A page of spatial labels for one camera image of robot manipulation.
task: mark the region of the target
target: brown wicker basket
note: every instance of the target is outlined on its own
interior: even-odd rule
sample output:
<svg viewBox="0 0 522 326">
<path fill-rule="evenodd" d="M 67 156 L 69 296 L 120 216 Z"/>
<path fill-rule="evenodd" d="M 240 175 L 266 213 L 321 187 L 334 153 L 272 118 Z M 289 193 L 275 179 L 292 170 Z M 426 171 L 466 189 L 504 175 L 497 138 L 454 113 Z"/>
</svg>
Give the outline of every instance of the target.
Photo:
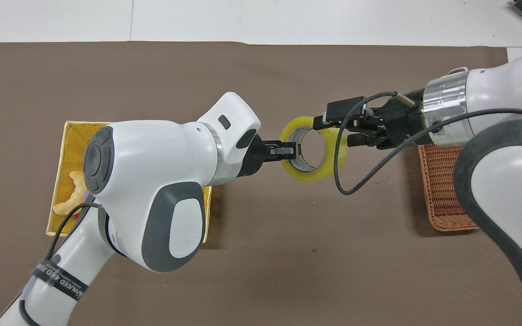
<svg viewBox="0 0 522 326">
<path fill-rule="evenodd" d="M 428 218 L 439 231 L 478 229 L 456 200 L 452 170 L 462 147 L 418 146 Z"/>
</svg>

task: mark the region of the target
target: tape roll inner core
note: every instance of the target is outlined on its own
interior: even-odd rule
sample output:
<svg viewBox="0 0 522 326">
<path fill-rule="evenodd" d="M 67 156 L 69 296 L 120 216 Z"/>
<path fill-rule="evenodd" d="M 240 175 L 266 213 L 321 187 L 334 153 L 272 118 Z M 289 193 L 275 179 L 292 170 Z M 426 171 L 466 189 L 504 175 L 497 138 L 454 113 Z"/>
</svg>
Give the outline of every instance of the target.
<svg viewBox="0 0 522 326">
<path fill-rule="evenodd" d="M 303 144 L 303 138 L 311 130 L 313 130 L 313 129 L 310 126 L 303 126 L 300 128 L 296 128 L 288 136 L 287 141 L 296 142 L 299 144 L 299 148 L 301 148 L 302 144 Z M 321 162 L 319 163 L 319 165 L 321 165 L 321 163 L 323 163 L 324 158 L 325 158 L 325 155 L 324 155 L 324 157 L 321 158 Z M 290 161 L 292 167 L 294 167 L 294 169 L 296 169 L 297 171 L 299 171 L 301 173 L 312 173 L 313 171 L 315 171 L 317 169 L 317 167 L 313 167 L 313 165 L 311 165 L 310 163 L 307 163 L 307 161 L 303 157 L 302 150 L 299 150 L 299 153 L 298 153 L 296 159 L 290 159 L 289 161 Z"/>
</svg>

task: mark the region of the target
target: black label with white text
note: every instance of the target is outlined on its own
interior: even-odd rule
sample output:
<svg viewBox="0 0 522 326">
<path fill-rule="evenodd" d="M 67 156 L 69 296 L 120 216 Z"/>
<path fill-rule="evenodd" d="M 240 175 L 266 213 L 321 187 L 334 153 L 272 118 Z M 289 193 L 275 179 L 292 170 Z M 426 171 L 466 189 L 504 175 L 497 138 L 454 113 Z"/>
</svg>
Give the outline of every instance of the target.
<svg viewBox="0 0 522 326">
<path fill-rule="evenodd" d="M 42 260 L 31 274 L 75 301 L 79 301 L 87 290 L 85 283 L 47 259 Z"/>
</svg>

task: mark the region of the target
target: basket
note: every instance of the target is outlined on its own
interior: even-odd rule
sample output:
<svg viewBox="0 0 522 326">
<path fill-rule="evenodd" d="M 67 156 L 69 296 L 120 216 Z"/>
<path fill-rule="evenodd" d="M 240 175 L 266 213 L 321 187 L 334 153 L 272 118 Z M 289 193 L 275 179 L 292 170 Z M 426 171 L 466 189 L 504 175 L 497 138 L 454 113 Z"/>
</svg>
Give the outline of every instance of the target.
<svg viewBox="0 0 522 326">
<path fill-rule="evenodd" d="M 66 218 L 65 215 L 58 215 L 53 211 L 52 207 L 61 202 L 68 200 L 74 192 L 74 182 L 70 178 L 71 171 L 81 171 L 83 163 L 83 155 L 87 143 L 92 136 L 103 126 L 110 122 L 82 122 L 82 121 L 66 121 L 64 125 L 64 136 L 62 138 L 62 148 L 60 150 L 60 163 L 58 164 L 58 174 L 56 175 L 56 185 L 53 189 L 52 205 L 49 210 L 47 235 L 55 235 L 58 227 Z M 205 199 L 205 238 L 203 243 L 207 241 L 209 230 L 209 217 L 211 215 L 211 187 L 203 188 Z M 76 217 L 71 217 L 66 223 L 60 235 L 66 236 L 74 227 Z"/>
<path fill-rule="evenodd" d="M 478 229 L 456 199 L 452 171 L 461 146 L 418 146 L 428 218 L 438 231 Z"/>
</svg>

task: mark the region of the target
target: tape roll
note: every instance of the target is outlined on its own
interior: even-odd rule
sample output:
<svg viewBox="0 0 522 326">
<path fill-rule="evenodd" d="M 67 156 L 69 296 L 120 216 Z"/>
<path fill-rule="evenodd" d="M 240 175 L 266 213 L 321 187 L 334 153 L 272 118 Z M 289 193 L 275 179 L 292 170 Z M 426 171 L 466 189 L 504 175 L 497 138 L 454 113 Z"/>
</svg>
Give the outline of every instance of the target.
<svg viewBox="0 0 522 326">
<path fill-rule="evenodd" d="M 313 130 L 313 117 L 299 117 L 293 119 L 285 126 L 281 133 L 280 140 L 282 142 L 296 142 L 301 144 L 303 138 Z M 297 155 L 296 159 L 284 159 L 281 161 L 285 171 L 292 177 L 305 182 L 312 182 L 332 176 L 334 173 L 334 153 L 335 142 L 338 137 L 338 128 L 327 128 L 317 131 L 324 139 L 325 155 L 317 167 L 311 166 L 303 158 L 303 153 Z M 339 147 L 339 167 L 341 168 L 346 161 L 346 154 L 348 153 L 348 139 L 342 136 L 342 142 Z"/>
</svg>

